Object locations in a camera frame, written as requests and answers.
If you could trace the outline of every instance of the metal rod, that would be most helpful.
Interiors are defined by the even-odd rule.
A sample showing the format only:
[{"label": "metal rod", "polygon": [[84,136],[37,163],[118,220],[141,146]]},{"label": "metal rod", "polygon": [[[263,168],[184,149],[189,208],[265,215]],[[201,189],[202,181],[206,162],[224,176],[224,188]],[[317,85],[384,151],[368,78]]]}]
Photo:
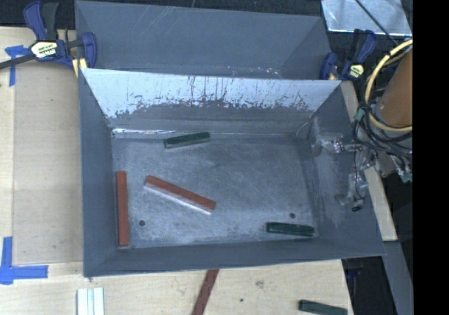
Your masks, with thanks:
[{"label": "metal rod", "polygon": [[388,33],[388,31],[377,21],[374,16],[371,14],[371,12],[366,9],[366,7],[359,1],[354,0],[357,2],[357,4],[365,11],[365,13],[373,20],[373,22],[385,33],[385,35],[395,44],[395,46],[398,45],[398,42]]}]

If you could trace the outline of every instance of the gray box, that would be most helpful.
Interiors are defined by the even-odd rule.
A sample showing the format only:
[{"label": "gray box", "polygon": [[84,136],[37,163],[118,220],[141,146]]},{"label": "gray box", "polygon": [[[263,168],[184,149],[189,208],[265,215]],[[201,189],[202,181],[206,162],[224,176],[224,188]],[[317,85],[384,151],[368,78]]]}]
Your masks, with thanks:
[{"label": "gray box", "polygon": [[[94,32],[98,39],[98,67],[114,68],[83,69],[79,76],[85,276],[383,254],[369,197],[365,208],[356,213],[334,199],[347,192],[354,155],[325,150],[318,156],[312,154],[321,135],[341,133],[345,141],[351,140],[340,82],[307,80],[307,75],[317,76],[318,62],[309,64],[304,52],[313,53],[313,63],[319,53],[328,50],[321,20],[163,8],[77,4],[78,32]],[[152,18],[153,10],[159,14],[157,20]],[[164,22],[173,14],[179,15],[175,25]],[[109,30],[98,21],[102,15],[107,17]],[[234,21],[240,17],[247,22],[235,29],[241,20]],[[213,19],[222,20],[218,24],[231,33],[230,39],[241,36],[233,32],[250,27],[245,46],[221,38],[223,58],[217,53],[218,43],[201,45],[183,58],[197,28],[204,27],[205,35],[223,36]],[[191,25],[188,30],[185,20]],[[179,32],[171,33],[179,23]],[[278,27],[274,33],[271,23]],[[142,31],[155,24],[152,32]],[[310,25],[307,35],[297,38],[296,32],[304,33]],[[126,36],[134,27],[140,31],[134,37]],[[120,42],[113,32],[117,29],[121,30]],[[264,39],[270,41],[276,33],[283,37],[283,42],[277,40],[283,44],[281,49],[264,53],[266,48],[257,41],[255,29],[265,32]],[[302,41],[313,33],[316,47],[305,47]],[[150,49],[157,52],[170,45],[155,34],[179,37],[179,47],[170,55],[153,58]],[[136,43],[140,47],[125,47],[121,53],[123,45]],[[231,54],[233,47],[245,51],[245,57]],[[286,64],[297,65],[300,72]],[[264,71],[247,72],[257,67]],[[202,131],[211,134],[210,142],[177,149],[163,146],[165,138]],[[128,174],[127,248],[117,244],[117,170]],[[205,215],[159,198],[145,190],[147,175],[210,198],[217,206]],[[266,222],[313,226],[315,235],[269,234]]]}]

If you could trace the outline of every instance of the blue clamp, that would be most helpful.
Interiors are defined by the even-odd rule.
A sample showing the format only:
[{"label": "blue clamp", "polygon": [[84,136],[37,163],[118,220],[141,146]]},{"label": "blue clamp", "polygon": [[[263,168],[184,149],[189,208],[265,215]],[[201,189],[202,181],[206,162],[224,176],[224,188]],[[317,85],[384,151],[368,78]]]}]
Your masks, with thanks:
[{"label": "blue clamp", "polygon": [[11,285],[14,280],[20,279],[46,279],[48,278],[48,265],[32,265],[14,267],[12,265],[13,237],[3,239],[1,252],[0,284]]},{"label": "blue clamp", "polygon": [[[21,55],[29,55],[31,54],[31,51],[22,45],[20,46],[12,46],[12,47],[6,47],[5,52],[11,57],[11,59],[14,59]],[[12,87],[15,84],[15,65],[11,66],[11,70],[9,72],[9,86]]]},{"label": "blue clamp", "polygon": [[326,80],[329,78],[339,79],[340,81],[355,81],[363,73],[361,66],[365,59],[375,50],[377,37],[373,31],[367,29],[354,30],[351,49],[343,62],[338,62],[335,53],[327,54],[321,65],[319,78]]}]

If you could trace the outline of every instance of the wooden board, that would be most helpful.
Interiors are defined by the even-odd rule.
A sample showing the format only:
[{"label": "wooden board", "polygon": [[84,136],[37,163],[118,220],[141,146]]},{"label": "wooden board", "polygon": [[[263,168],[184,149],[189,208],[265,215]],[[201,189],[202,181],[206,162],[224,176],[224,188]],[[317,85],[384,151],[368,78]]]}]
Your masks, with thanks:
[{"label": "wooden board", "polygon": [[[105,313],[190,314],[206,272],[82,277],[82,263],[51,264],[49,279],[0,286],[0,314],[76,313],[78,288],[103,287]],[[353,314],[339,260],[220,270],[205,314],[296,315],[301,299],[344,307]]]},{"label": "wooden board", "polygon": [[[27,28],[0,27],[2,52],[33,41]],[[16,67],[9,87],[9,71],[0,73],[0,234],[10,236],[13,224],[13,264],[81,260],[76,77],[63,66],[30,61]]]}]

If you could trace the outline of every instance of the red stick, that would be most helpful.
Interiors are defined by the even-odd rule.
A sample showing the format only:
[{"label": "red stick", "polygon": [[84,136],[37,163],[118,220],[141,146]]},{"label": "red stick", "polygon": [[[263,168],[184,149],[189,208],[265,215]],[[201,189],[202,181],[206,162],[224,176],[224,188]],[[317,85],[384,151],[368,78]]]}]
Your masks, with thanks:
[{"label": "red stick", "polygon": [[216,202],[213,200],[192,193],[189,190],[177,187],[174,184],[151,175],[148,175],[145,186],[161,195],[170,197],[172,200],[176,200],[184,205],[197,208],[207,214],[210,214],[216,206]]},{"label": "red stick", "polygon": [[117,182],[117,216],[119,225],[119,246],[129,245],[128,190],[126,172],[116,172]]},{"label": "red stick", "polygon": [[206,274],[206,278],[204,279],[203,286],[198,295],[198,299],[196,299],[196,304],[192,315],[203,315],[204,310],[206,309],[206,305],[208,304],[208,300],[210,297],[210,293],[212,292],[213,284],[217,278],[219,269],[208,270]]}]

